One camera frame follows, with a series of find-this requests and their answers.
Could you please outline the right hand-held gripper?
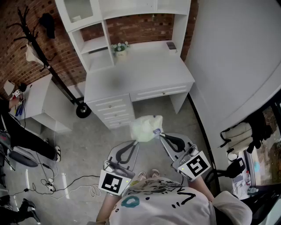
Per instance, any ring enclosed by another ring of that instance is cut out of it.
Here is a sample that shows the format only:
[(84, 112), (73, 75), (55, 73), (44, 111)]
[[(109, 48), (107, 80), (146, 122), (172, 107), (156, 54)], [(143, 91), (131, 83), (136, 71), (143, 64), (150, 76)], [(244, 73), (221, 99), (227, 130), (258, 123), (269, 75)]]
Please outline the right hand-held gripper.
[(194, 181), (211, 167), (204, 152), (198, 151), (197, 145), (192, 145), (188, 136), (166, 132), (160, 134), (159, 139), (167, 155), (174, 161), (172, 168), (188, 181)]

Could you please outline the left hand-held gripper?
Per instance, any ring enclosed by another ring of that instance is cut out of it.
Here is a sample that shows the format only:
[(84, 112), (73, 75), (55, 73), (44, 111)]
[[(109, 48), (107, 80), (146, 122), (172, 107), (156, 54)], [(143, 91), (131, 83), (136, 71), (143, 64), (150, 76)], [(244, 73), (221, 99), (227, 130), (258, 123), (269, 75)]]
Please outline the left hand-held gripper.
[(139, 142), (130, 140), (113, 147), (101, 170), (98, 188), (120, 196), (135, 176), (133, 169), (139, 151)]

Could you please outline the pale green plastic bag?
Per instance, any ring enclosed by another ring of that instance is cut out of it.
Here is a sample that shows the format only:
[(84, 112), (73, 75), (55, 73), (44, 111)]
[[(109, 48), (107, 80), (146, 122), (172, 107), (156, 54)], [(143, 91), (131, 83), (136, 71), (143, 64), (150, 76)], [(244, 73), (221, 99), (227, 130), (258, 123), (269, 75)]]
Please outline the pale green plastic bag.
[(130, 123), (130, 135), (138, 142), (149, 142), (162, 132), (163, 117), (160, 115), (142, 116)]

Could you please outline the white desk with hutch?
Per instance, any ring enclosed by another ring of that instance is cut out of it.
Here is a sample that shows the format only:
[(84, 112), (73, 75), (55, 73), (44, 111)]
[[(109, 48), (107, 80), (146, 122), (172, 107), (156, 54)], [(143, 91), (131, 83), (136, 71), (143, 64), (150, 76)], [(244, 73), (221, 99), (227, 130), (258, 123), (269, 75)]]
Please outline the white desk with hutch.
[[(72, 23), (64, 0), (55, 0), (58, 12), (86, 71), (84, 101), (109, 129), (134, 120), (130, 93), (155, 87), (187, 84), (187, 92), (168, 95), (179, 112), (194, 78), (180, 55), (191, 0), (90, 0), (93, 16)], [(106, 21), (137, 15), (172, 15), (170, 40), (130, 44), (124, 61), (115, 61)], [(166, 42), (174, 42), (177, 54)]]

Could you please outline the person's white printed t-shirt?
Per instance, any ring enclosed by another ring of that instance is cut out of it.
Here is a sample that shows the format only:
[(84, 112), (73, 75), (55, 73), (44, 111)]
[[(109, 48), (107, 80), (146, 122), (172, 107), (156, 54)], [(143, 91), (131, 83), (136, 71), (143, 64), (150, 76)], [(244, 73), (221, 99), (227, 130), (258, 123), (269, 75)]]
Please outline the person's white printed t-shirt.
[(87, 225), (251, 225), (251, 209), (228, 191), (211, 202), (201, 192), (168, 178), (135, 181), (109, 219)]

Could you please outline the beige backpack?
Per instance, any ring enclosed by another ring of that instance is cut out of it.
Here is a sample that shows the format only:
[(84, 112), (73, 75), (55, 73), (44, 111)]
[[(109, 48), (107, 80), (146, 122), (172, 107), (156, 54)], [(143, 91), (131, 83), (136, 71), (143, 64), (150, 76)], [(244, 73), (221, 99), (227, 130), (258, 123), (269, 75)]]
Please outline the beige backpack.
[(253, 142), (252, 128), (249, 123), (245, 122), (222, 131), (220, 137), (224, 140), (220, 147), (226, 146), (227, 153), (235, 155), (246, 150)]

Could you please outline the black pouch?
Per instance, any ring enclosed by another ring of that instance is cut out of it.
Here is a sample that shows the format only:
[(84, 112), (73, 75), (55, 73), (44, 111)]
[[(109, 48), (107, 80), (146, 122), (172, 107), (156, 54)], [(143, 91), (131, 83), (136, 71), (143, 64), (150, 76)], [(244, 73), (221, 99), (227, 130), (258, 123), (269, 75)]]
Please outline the black pouch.
[(232, 164), (229, 165), (229, 167), (226, 170), (225, 177), (235, 178), (239, 174), (241, 174), (245, 168), (246, 165), (244, 163), (244, 160), (242, 158), (238, 158), (234, 160)]

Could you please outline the white power strip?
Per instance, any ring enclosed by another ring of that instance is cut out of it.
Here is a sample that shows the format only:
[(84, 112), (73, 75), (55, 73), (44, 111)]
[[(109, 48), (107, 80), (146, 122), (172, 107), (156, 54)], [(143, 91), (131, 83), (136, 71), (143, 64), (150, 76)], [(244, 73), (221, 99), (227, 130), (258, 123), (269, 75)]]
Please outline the white power strip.
[(53, 185), (54, 180), (52, 178), (48, 179), (48, 182), (45, 184), (45, 186), (49, 189), (51, 192), (55, 192), (56, 188)]

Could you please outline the black jacket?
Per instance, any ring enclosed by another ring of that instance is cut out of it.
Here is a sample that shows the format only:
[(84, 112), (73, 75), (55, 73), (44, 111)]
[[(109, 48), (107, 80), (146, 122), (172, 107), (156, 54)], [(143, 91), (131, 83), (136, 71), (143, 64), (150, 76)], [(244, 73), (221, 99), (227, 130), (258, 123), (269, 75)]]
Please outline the black jacket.
[(249, 144), (249, 147), (246, 150), (251, 154), (254, 147), (256, 149), (261, 147), (262, 141), (267, 140), (271, 136), (273, 130), (270, 125), (266, 124), (264, 114), (261, 111), (252, 113), (244, 121), (249, 123), (252, 129), (251, 137), (253, 141)]

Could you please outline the grey pen holder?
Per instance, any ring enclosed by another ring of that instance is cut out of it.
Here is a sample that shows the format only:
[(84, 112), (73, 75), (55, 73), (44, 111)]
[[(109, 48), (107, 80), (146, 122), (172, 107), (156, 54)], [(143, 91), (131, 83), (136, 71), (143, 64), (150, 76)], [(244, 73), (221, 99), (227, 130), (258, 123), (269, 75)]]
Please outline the grey pen holder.
[(169, 53), (171, 55), (177, 54), (177, 48), (176, 48), (174, 42), (166, 42), (166, 45), (167, 45)]

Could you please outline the white side table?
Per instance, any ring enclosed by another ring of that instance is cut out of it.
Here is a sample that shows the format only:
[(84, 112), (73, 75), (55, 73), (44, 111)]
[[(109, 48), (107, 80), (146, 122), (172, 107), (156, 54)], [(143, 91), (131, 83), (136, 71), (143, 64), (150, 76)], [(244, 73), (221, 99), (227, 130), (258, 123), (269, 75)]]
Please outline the white side table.
[(47, 75), (27, 86), (23, 113), (16, 118), (27, 131), (39, 136), (45, 126), (57, 133), (70, 132), (75, 106)]

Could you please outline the white potted flowers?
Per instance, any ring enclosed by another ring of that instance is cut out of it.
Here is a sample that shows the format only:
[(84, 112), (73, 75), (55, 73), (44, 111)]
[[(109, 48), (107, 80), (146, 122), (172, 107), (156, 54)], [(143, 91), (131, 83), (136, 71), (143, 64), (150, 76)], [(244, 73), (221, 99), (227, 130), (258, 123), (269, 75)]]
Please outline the white potted flowers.
[(128, 48), (130, 48), (130, 45), (127, 41), (111, 45), (111, 51), (116, 62), (126, 60)]

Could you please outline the beige cloth bag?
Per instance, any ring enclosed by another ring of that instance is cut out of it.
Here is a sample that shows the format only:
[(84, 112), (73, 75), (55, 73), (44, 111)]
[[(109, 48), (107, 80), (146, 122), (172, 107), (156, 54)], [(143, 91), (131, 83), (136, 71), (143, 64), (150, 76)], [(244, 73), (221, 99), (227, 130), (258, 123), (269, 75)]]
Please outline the beige cloth bag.
[(26, 47), (27, 47), (26, 52), (25, 52), (26, 61), (36, 62), (36, 63), (39, 63), (41, 65), (44, 65), (44, 63), (39, 59), (39, 56), (36, 53), (36, 51), (34, 50), (34, 48), (29, 44), (27, 44)]

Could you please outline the black cap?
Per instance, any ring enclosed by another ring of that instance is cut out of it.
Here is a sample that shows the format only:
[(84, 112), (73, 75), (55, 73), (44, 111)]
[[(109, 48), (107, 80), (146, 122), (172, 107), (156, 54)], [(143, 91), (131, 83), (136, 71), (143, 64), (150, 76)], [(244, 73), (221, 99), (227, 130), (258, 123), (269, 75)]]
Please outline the black cap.
[(47, 37), (50, 39), (55, 38), (55, 27), (54, 27), (54, 19), (49, 13), (44, 13), (41, 18), (39, 18), (39, 23), (42, 25), (47, 32)]

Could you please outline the white glass cabinet door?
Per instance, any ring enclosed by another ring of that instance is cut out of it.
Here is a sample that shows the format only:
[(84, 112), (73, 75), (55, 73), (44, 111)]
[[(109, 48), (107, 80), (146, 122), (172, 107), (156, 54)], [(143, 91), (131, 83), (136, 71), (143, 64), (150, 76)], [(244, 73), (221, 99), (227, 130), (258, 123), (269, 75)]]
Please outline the white glass cabinet door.
[(72, 23), (93, 16), (90, 0), (64, 0), (64, 3)]

